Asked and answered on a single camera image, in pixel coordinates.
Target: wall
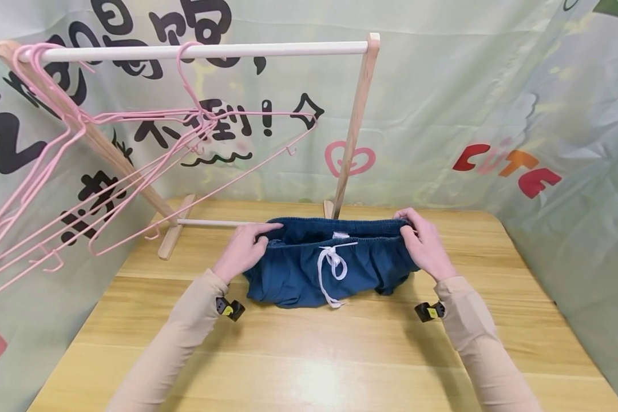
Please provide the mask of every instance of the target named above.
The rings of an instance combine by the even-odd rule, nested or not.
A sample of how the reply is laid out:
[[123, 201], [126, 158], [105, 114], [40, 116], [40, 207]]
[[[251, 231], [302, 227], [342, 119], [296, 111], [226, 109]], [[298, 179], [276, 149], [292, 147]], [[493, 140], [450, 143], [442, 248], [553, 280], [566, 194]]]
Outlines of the wall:
[[[618, 0], [0, 1], [0, 39], [67, 47], [360, 40], [370, 31], [381, 34], [382, 49], [347, 203], [495, 213], [618, 392]], [[359, 60], [184, 64], [214, 112], [320, 113], [296, 156], [276, 159], [219, 197], [320, 202], [334, 195]], [[173, 61], [93, 63], [96, 74], [49, 66], [89, 113], [191, 105]], [[209, 151], [184, 159], [155, 186], [165, 197], [209, 191], [307, 122], [229, 118]], [[0, 203], [60, 129], [0, 63]], [[144, 165], [186, 128], [135, 122], [102, 130]], [[99, 171], [113, 177], [82, 145], [67, 153], [14, 239], [35, 217], [50, 220], [77, 203], [83, 175], [95, 181]], [[126, 214], [105, 241], [133, 233], [153, 211], [139, 202]], [[87, 241], [65, 249], [60, 271], [32, 273], [0, 296], [0, 411], [26, 408], [127, 256], [125, 247], [92, 259]], [[13, 386], [5, 394], [8, 381], [19, 382], [18, 394]]]

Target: blue fabric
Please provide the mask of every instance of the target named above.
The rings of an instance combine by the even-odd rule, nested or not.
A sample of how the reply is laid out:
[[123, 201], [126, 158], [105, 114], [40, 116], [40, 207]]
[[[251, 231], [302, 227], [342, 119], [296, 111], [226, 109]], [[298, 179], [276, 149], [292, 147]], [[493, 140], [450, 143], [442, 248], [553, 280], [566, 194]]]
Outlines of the blue fabric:
[[[321, 246], [357, 242], [336, 248], [346, 261], [346, 278], [336, 280], [327, 259], [323, 261], [323, 286], [334, 299], [365, 290], [391, 295], [410, 272], [419, 270], [401, 237], [404, 220], [332, 220], [280, 217], [270, 220], [284, 225], [266, 233], [270, 242], [264, 257], [244, 273], [249, 281], [248, 298], [279, 307], [319, 307], [326, 304], [318, 283]], [[350, 237], [333, 239], [335, 232]], [[340, 274], [343, 266], [336, 268]]]

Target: white drawstring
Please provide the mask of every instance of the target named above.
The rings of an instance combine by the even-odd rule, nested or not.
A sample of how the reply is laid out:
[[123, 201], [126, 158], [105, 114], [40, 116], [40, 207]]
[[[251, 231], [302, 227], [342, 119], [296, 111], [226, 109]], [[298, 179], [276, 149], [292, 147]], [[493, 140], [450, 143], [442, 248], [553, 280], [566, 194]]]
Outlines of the white drawstring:
[[[325, 299], [327, 300], [327, 303], [330, 304], [332, 308], [341, 307], [341, 305], [343, 305], [343, 302], [332, 298], [325, 290], [325, 287], [323, 287], [323, 259], [327, 258], [327, 263], [329, 263], [330, 266], [332, 267], [332, 276], [334, 276], [336, 280], [341, 280], [345, 278], [346, 275], [348, 274], [348, 265], [346, 264], [346, 261], [343, 260], [341, 256], [336, 254], [336, 248], [342, 247], [342, 246], [351, 246], [353, 244], [357, 244], [357, 242], [337, 244], [336, 246], [321, 246], [320, 247], [323, 250], [318, 256], [318, 283], [320, 285], [320, 290], [323, 292], [323, 295], [325, 296]], [[338, 265], [343, 266], [343, 270], [341, 271], [340, 275], [336, 274], [336, 267]]]

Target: wooden table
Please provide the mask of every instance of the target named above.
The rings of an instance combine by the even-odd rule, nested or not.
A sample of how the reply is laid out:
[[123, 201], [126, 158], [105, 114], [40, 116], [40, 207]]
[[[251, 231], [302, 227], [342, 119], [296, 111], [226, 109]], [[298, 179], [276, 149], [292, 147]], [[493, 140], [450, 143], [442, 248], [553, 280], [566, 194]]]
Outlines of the wooden table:
[[[322, 216], [322, 205], [206, 202], [191, 218], [266, 221]], [[344, 219], [393, 210], [345, 207]], [[513, 360], [545, 411], [614, 412], [618, 398], [564, 318], [526, 269], [503, 226], [482, 212], [422, 213], [438, 226], [453, 262], [481, 293]], [[102, 411], [176, 299], [217, 260], [232, 229], [188, 227], [170, 261], [160, 239], [142, 240], [76, 336], [30, 412]], [[162, 411], [477, 411], [464, 368], [441, 322], [413, 308], [434, 303], [423, 272], [392, 296], [366, 292], [332, 311], [284, 310], [248, 301], [238, 277], [228, 298], [245, 303], [220, 318], [189, 361]]]

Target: white rod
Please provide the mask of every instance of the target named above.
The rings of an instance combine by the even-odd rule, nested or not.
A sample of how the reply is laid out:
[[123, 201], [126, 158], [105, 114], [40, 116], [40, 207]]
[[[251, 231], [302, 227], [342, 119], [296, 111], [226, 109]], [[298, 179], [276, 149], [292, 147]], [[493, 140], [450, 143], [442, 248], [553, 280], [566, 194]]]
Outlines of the white rod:
[[177, 219], [179, 225], [186, 226], [242, 226], [249, 225], [249, 221], [230, 221], [230, 220], [199, 220], [199, 219]]
[[[100, 60], [158, 60], [176, 59], [180, 45], [152, 45], [132, 47], [77, 47], [49, 49], [42, 55], [44, 61], [100, 61]], [[322, 43], [260, 43], [194, 45], [183, 53], [184, 58], [258, 57], [258, 56], [325, 56], [364, 54], [368, 42]], [[30, 60], [30, 52], [21, 55], [21, 61]]]

